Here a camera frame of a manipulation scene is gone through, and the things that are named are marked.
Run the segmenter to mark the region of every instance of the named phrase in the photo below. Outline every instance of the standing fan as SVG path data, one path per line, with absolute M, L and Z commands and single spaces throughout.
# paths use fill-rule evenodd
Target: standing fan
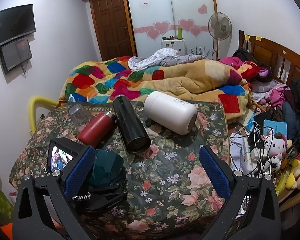
M 223 41 L 230 36 L 232 24 L 229 17 L 227 17 L 225 14 L 215 13 L 209 19 L 208 28 L 210 35 L 213 37 L 213 39 L 217 40 L 215 52 L 215 59 L 217 60 L 219 41 Z

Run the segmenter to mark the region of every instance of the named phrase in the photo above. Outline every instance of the blue gripper pad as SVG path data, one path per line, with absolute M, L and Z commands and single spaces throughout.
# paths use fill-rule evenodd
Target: blue gripper pad
M 199 160 L 219 197 L 229 199 L 230 182 L 205 147 L 201 147 L 199 151 Z
M 93 147 L 89 147 L 89 149 L 82 156 L 81 160 L 79 160 L 70 175 L 67 177 L 65 181 L 64 192 L 64 195 L 67 199 L 77 195 L 94 163 L 95 157 L 95 149 Z

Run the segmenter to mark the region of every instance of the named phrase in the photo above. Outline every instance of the silver bolt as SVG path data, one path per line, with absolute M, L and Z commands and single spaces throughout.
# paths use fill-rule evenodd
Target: silver bolt
M 243 175 L 242 171 L 236 170 L 234 171 L 234 175 L 237 177 L 241 177 Z
M 25 180 L 27 180 L 27 179 L 30 179 L 30 174 L 29 173 L 27 173 L 27 174 L 25 174 L 24 176 L 23 176 L 23 179 L 25 179 Z
M 52 176 L 55 176 L 55 177 L 57 177 L 57 176 L 59 176 L 59 175 L 60 175 L 60 173 L 61 173 L 61 171 L 60 171 L 60 170 L 55 170 L 55 171 L 53 171 L 53 172 L 52 172 Z
M 271 176 L 270 176 L 269 174 L 265 174 L 265 175 L 264 175 L 264 178 L 265 178 L 266 180 L 271 180 Z

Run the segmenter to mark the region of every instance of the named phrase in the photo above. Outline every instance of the wooden headboard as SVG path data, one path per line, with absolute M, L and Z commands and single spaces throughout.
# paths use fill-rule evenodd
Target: wooden headboard
M 281 83 L 300 78 L 300 55 L 274 41 L 239 31 L 239 48 L 247 49 L 256 60 L 269 65 L 272 78 Z

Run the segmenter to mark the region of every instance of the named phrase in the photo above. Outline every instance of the frosted glass door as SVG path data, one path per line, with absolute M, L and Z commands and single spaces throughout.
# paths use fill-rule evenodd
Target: frosted glass door
M 171 0 L 129 0 L 139 57 L 161 48 L 162 36 L 174 35 Z
M 172 0 L 174 20 L 183 29 L 187 54 L 191 48 L 196 53 L 196 46 L 205 54 L 213 48 L 213 38 L 208 31 L 208 22 L 214 14 L 213 0 Z

